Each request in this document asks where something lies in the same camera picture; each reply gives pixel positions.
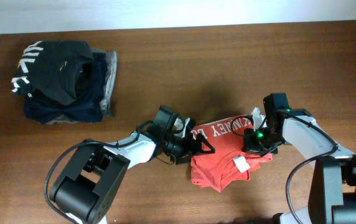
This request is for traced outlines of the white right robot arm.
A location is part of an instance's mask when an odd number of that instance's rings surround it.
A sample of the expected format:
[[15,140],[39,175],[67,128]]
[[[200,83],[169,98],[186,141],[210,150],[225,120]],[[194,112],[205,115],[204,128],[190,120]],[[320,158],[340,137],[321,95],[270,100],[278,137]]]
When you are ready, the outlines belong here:
[[[243,150],[265,156],[281,145],[294,146],[304,157],[289,174],[285,194],[289,212],[273,223],[356,223],[356,154],[331,138],[305,109],[292,109],[285,93],[263,99],[265,118],[250,118],[255,129],[244,132]],[[295,210],[290,198],[294,174],[305,165],[314,169],[307,206]]]

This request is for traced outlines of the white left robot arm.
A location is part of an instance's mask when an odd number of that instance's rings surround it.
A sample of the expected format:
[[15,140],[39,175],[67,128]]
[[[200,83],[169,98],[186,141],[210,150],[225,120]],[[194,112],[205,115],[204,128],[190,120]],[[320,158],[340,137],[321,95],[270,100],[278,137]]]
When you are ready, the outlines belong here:
[[137,126],[126,138],[107,143],[86,139],[62,153],[50,168],[44,198],[48,206],[72,223],[106,223],[128,169],[169,156],[170,164],[215,153],[203,134],[193,134],[195,121],[167,106]]

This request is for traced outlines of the red t-shirt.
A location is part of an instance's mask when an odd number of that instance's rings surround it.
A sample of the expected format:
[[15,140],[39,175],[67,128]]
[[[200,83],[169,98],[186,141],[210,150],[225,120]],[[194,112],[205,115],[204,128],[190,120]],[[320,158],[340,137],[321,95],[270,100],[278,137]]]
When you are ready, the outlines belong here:
[[191,158],[190,179],[199,187],[211,187],[221,192],[235,180],[250,180],[250,172],[273,159],[272,154],[259,156],[242,151],[243,134],[253,129],[252,122],[240,115],[195,126],[194,136],[202,134],[215,148],[213,154]]

